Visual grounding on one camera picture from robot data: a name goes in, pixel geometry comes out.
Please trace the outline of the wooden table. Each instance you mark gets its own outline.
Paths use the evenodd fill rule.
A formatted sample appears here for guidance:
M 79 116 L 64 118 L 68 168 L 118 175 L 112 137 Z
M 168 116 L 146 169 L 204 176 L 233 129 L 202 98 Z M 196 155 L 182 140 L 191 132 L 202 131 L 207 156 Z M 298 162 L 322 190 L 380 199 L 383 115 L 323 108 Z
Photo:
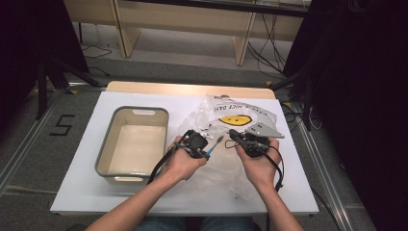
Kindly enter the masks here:
M 231 98 L 253 99 L 275 98 L 274 92 L 269 89 L 123 81 L 112 81 L 106 87 L 106 91 L 189 96 L 211 94 L 217 96 L 227 95 Z

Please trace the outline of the light wooden desk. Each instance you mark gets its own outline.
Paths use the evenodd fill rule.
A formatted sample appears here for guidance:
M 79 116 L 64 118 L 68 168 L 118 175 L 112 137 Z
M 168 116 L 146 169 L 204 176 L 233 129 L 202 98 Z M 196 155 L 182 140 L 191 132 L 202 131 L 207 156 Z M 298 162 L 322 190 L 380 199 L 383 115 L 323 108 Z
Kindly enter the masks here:
M 251 38 L 265 39 L 265 19 L 274 26 L 274 37 L 293 41 L 302 19 L 277 13 L 243 13 L 198 7 L 139 3 L 127 0 L 64 0 L 74 22 L 116 27 L 122 55 L 132 55 L 140 31 L 157 29 L 230 36 L 236 64 L 241 65 Z

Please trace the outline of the metal floor rail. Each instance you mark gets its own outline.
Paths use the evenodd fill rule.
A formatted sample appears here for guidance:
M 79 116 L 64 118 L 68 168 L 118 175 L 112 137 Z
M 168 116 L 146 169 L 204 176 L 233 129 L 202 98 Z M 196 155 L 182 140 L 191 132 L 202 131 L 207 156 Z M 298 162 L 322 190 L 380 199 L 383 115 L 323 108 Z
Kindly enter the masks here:
M 335 189 L 334 183 L 328 173 L 323 159 L 320 156 L 314 137 L 306 128 L 306 119 L 300 118 L 298 115 L 295 117 L 295 119 L 314 163 L 315 170 L 319 176 L 319 181 L 321 182 L 323 190 L 326 194 L 327 203 L 330 205 L 333 219 L 336 221 L 338 229 L 340 231 L 354 231 L 346 208 L 344 207 L 344 204 L 342 203 L 342 200 Z
M 20 166 L 30 153 L 33 145 L 36 143 L 43 128 L 54 113 L 57 104 L 62 100 L 63 95 L 64 93 L 62 91 L 58 91 L 51 97 L 48 108 L 45 110 L 44 114 L 39 119 L 35 120 L 23 141 L 14 151 L 11 159 L 0 172 L 0 197 L 6 192 Z

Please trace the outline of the black stand legs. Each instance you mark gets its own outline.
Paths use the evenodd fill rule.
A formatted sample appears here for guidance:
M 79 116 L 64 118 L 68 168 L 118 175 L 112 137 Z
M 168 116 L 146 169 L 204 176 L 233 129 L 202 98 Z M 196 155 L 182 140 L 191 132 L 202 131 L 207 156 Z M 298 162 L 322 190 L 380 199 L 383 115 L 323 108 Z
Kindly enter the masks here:
M 40 119 L 48 108 L 46 79 L 49 79 L 57 90 L 65 90 L 68 87 L 68 82 L 64 77 L 65 72 L 73 74 L 93 87 L 105 88 L 105 85 L 92 79 L 87 74 L 76 69 L 67 62 L 63 62 L 53 57 L 43 58 L 38 64 L 38 114 L 36 119 Z
M 290 96 L 298 96 L 303 99 L 303 117 L 302 121 L 308 131 L 311 130 L 311 106 L 312 106 L 312 84 L 313 81 L 310 78 L 307 70 L 302 68 L 294 75 L 288 77 L 286 80 L 281 81 L 278 84 L 270 84 L 268 88 L 272 91 L 280 90 L 289 84 L 293 84 L 294 89 L 291 91 Z

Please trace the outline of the blue toothbrush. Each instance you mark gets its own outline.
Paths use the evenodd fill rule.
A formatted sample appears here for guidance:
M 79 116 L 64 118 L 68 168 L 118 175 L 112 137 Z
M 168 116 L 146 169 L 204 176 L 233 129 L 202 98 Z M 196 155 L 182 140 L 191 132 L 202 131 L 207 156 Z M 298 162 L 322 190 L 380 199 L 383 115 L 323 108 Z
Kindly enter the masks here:
M 212 153 L 212 152 L 216 149 L 216 147 L 222 142 L 223 138 L 224 138 L 223 135 L 220 136 L 220 137 L 218 137 L 218 138 L 217 138 L 217 141 L 214 143 L 214 145 L 213 145 L 208 151 L 206 151 L 206 156 L 207 156 L 207 157 L 210 157 L 210 156 L 211 156 L 211 153 Z

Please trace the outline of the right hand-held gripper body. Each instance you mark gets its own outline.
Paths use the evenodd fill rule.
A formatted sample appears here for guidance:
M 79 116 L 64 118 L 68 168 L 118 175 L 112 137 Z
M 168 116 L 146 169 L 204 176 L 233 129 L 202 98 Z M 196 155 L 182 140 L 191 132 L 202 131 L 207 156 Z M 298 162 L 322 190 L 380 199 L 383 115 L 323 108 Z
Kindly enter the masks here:
M 284 139 L 285 136 L 266 124 L 259 122 L 244 130 L 245 141 L 239 143 L 251 158 L 263 156 L 269 148 L 269 138 Z

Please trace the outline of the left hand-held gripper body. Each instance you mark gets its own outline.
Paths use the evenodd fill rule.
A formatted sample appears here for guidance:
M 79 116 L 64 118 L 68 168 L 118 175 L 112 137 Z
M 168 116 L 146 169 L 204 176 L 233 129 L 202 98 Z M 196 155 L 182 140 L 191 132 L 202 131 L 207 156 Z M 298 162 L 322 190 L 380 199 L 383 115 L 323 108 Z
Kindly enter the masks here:
M 203 150 L 208 145 L 208 141 L 194 130 L 189 130 L 187 132 L 185 144 L 192 149 Z

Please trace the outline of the person's left hand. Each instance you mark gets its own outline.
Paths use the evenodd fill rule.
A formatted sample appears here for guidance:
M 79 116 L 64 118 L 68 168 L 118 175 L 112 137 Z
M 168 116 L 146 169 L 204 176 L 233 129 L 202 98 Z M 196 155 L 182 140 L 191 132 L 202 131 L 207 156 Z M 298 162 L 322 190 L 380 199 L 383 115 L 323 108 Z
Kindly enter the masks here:
M 162 176 L 170 182 L 178 183 L 182 180 L 188 180 L 197 169 L 206 164 L 206 158 L 194 159 L 185 149 L 178 148 L 166 162 Z

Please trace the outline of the person's right hand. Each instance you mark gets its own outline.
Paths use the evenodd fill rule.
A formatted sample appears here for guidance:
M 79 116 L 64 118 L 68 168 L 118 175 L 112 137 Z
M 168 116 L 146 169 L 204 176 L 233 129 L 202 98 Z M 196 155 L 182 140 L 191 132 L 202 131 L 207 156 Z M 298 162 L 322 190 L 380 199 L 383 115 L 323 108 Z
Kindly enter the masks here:
M 242 160 L 247 179 L 253 184 L 257 191 L 274 190 L 274 177 L 277 171 L 276 167 L 270 162 L 273 161 L 277 165 L 280 164 L 281 158 L 278 153 L 279 141 L 269 138 L 269 148 L 267 156 L 251 158 L 241 146 L 236 146 L 238 156 Z

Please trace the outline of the beige bin grey rim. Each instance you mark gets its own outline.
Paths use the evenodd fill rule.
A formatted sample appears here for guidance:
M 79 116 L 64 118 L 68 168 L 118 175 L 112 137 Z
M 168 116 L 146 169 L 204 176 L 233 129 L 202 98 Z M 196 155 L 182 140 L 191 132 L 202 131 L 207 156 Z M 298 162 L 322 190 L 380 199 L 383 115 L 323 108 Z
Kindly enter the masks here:
M 145 183 L 166 154 L 168 121 L 163 108 L 117 108 L 95 162 L 96 173 L 110 184 Z

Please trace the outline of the black curtain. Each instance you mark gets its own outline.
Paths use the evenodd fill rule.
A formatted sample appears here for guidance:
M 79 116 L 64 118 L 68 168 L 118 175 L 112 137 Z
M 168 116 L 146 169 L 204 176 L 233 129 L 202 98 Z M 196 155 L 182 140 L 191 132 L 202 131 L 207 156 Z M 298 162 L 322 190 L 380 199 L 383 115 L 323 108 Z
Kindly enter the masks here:
M 0 0 L 0 131 L 11 123 L 47 58 L 89 70 L 64 0 Z
M 408 231 L 408 0 L 312 0 L 287 59 L 377 231 Z

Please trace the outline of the white table cover board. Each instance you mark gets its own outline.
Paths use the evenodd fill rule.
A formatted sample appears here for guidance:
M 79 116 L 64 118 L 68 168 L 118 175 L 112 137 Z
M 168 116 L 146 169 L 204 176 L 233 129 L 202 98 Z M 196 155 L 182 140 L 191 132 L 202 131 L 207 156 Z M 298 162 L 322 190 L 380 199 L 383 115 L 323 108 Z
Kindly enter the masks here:
M 203 100 L 202 96 L 108 91 L 101 93 L 51 211 L 60 215 L 105 213 L 144 187 L 144 184 L 137 182 L 110 184 L 95 170 L 98 152 L 115 109 L 121 106 L 166 109 L 169 112 L 168 134 L 173 139 L 186 116 L 197 110 Z M 280 103 L 275 99 L 250 98 L 245 98 L 244 102 L 275 113 L 276 128 L 285 135 L 280 141 L 285 173 L 279 195 L 294 214 L 317 213 L 317 202 L 294 147 Z M 205 187 L 198 179 L 202 173 L 203 170 L 199 169 L 189 180 L 180 182 L 165 193 L 149 214 L 180 217 L 250 216 L 266 211 L 264 202 L 252 186 L 247 186 L 244 190 L 253 196 L 244 199 L 231 190 L 230 178 L 224 184 L 212 183 Z

